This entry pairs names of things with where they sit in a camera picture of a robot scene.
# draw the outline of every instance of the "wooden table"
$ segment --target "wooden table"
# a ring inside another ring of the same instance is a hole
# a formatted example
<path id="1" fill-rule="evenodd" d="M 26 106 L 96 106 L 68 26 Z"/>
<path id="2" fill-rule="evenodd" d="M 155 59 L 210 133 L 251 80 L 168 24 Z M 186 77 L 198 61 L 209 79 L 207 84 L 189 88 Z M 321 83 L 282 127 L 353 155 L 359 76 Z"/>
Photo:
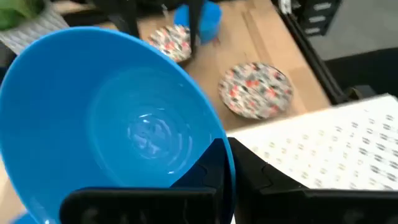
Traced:
<path id="1" fill-rule="evenodd" d="M 222 2 L 223 20 L 219 41 L 201 46 L 197 57 L 185 69 L 203 88 L 216 108 L 225 130 L 269 122 L 245 119 L 232 113 L 218 97 L 218 81 L 224 71 L 244 62 L 264 62 L 286 74 L 294 88 L 292 105 L 276 119 L 297 116 L 330 106 L 325 93 L 305 61 L 271 1 L 247 0 Z M 64 2 L 60 11 L 75 11 L 81 6 Z M 163 17 L 139 22 L 141 37 L 166 25 Z M 101 27 L 115 29 L 113 24 Z M 6 223 L 24 211 L 4 169 L 0 166 L 0 223 Z"/>

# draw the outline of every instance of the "plastic bowl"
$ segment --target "plastic bowl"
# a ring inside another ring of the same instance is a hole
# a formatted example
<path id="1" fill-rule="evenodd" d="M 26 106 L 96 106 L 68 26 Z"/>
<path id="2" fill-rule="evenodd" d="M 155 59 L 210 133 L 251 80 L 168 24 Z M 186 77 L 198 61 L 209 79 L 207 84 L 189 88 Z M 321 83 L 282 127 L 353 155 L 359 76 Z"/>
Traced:
<path id="1" fill-rule="evenodd" d="M 15 59 L 0 90 L 4 163 L 38 223 L 59 223 L 62 200 L 83 187 L 170 187 L 214 138 L 226 145 L 234 192 L 231 149 L 203 92 L 118 31 L 47 35 Z"/>
<path id="2" fill-rule="evenodd" d="M 207 1 L 203 5 L 199 22 L 199 37 L 201 44 L 206 44 L 217 37 L 220 30 L 222 11 L 219 5 Z M 188 6 L 182 5 L 174 15 L 174 24 L 189 27 Z"/>

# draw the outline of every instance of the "patterned plate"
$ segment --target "patterned plate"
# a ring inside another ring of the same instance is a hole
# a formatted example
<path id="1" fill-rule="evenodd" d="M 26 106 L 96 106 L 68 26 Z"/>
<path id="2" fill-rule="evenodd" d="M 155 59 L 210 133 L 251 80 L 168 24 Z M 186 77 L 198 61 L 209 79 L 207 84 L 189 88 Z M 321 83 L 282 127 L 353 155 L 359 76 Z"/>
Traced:
<path id="1" fill-rule="evenodd" d="M 165 26 L 149 36 L 148 43 L 169 56 L 175 62 L 181 62 L 191 56 L 190 31 L 188 27 Z"/>
<path id="2" fill-rule="evenodd" d="M 287 77 L 264 63 L 236 65 L 219 83 L 220 96 L 233 112 L 265 119 L 285 111 L 293 90 Z"/>

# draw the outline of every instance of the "blue cup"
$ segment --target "blue cup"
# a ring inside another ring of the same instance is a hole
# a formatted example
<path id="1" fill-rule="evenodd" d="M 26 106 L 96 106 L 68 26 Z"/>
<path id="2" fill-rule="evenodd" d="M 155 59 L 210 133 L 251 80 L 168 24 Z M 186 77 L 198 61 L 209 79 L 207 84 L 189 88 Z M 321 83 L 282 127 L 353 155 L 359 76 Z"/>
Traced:
<path id="1" fill-rule="evenodd" d="M 222 11 L 219 5 L 206 1 L 199 21 L 201 44 L 206 44 L 217 37 L 220 30 Z M 189 27 L 188 6 L 180 6 L 174 14 L 174 24 Z"/>
<path id="2" fill-rule="evenodd" d="M 38 223 L 59 223 L 62 200 L 84 187 L 170 187 L 215 138 L 234 194 L 232 152 L 200 87 L 118 31 L 47 35 L 15 59 L 0 89 L 2 158 Z"/>

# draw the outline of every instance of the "gray floor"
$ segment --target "gray floor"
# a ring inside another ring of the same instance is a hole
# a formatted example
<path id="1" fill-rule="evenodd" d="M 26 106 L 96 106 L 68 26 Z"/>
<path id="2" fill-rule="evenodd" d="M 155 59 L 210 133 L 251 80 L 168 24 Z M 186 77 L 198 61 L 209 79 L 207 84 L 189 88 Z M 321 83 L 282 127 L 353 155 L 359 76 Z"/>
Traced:
<path id="1" fill-rule="evenodd" d="M 398 0 L 342 0 L 326 36 L 310 42 L 323 60 L 398 47 Z"/>

